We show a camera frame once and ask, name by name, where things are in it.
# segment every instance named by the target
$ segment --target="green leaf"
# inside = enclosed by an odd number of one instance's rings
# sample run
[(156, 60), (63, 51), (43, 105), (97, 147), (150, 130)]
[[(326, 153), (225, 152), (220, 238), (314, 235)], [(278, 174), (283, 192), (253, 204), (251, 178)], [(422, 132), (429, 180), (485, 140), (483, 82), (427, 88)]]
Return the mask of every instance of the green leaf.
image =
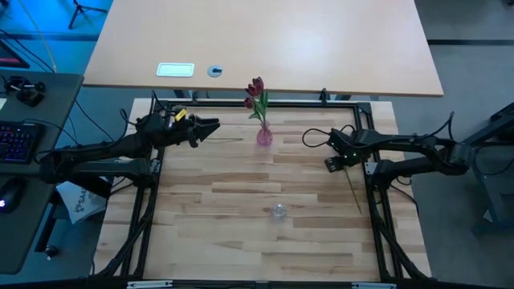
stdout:
[(251, 120), (251, 119), (254, 119), (254, 118), (256, 118), (256, 119), (260, 120), (260, 115), (259, 115), (258, 113), (252, 113), (252, 114), (250, 114), (250, 116), (248, 117), (248, 120)]
[(263, 104), (261, 104), (259, 101), (255, 101), (255, 110), (263, 116), (263, 118), (266, 118), (266, 108), (264, 108)]
[(267, 91), (263, 91), (260, 94), (260, 102), (263, 103), (264, 109), (267, 108)]

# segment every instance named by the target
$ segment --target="keyboard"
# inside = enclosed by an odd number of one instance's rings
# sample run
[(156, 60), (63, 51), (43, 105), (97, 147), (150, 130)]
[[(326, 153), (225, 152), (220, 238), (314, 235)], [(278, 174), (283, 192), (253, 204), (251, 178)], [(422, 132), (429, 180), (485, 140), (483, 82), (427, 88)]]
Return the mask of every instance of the keyboard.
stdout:
[(28, 164), (44, 125), (0, 121), (0, 162)]

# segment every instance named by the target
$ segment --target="gray desk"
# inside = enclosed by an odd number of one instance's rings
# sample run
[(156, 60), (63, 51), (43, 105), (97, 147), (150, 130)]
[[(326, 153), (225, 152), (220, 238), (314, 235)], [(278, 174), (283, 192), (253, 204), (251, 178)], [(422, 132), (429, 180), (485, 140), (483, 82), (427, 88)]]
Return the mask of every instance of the gray desk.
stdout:
[[(84, 79), (81, 75), (8, 70), (0, 70), (0, 75), (6, 78), (12, 75), (24, 76), (32, 83), (43, 81), (47, 85), (44, 100), (35, 108), (17, 101), (14, 93), (7, 96), (7, 101), (0, 110), (0, 121), (22, 121), (31, 118), (51, 122), (60, 127), (64, 126)], [(57, 128), (46, 125), (45, 133), (35, 151), (53, 149), (59, 134)], [(0, 164), (0, 186), (14, 175), (25, 176), (28, 180), (25, 194), (16, 211), (0, 214), (0, 274), (16, 274), (21, 270), (48, 201), (54, 192), (54, 185), (45, 184), (37, 178), (38, 171), (39, 166), (34, 162), (29, 165)]]

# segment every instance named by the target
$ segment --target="glass vase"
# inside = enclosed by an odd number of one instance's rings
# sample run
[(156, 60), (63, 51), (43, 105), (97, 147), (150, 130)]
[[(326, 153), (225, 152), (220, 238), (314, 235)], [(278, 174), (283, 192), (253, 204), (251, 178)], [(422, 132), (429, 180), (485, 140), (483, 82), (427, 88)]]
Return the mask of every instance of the glass vase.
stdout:
[(273, 133), (270, 130), (270, 123), (260, 124), (261, 129), (257, 133), (257, 143), (262, 146), (270, 146), (273, 143)]

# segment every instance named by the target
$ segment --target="wooden tabletop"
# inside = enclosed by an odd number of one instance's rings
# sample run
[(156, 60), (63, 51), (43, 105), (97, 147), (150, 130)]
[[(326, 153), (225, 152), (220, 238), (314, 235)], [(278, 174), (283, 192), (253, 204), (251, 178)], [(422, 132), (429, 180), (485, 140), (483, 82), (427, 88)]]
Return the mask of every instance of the wooden tabletop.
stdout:
[[(159, 63), (194, 63), (190, 78)], [(222, 75), (207, 75), (212, 65)], [(414, 0), (115, 0), (84, 85), (442, 96)]]
[[(136, 99), (131, 120), (146, 114), (149, 105)], [(372, 108), (379, 132), (398, 133), (391, 103)], [(269, 108), (270, 148), (255, 143), (258, 121), (248, 120), (244, 108), (188, 111), (218, 117), (222, 126), (196, 149), (186, 144), (166, 149), (145, 278), (379, 280), (362, 167), (349, 169), (360, 213), (345, 173), (324, 167), (332, 149), (301, 143), (308, 128), (353, 124), (349, 110)], [(311, 144), (325, 140), (307, 138)], [(403, 158), (396, 152), (381, 156)], [(411, 193), (409, 186), (395, 185)], [(392, 190), (389, 196), (398, 242), (430, 275), (414, 204)], [(130, 188), (109, 200), (95, 256), (99, 270), (127, 238), (134, 199)], [(271, 218), (270, 208), (278, 203), (287, 207), (284, 220)], [(385, 252), (392, 272), (388, 246)]]

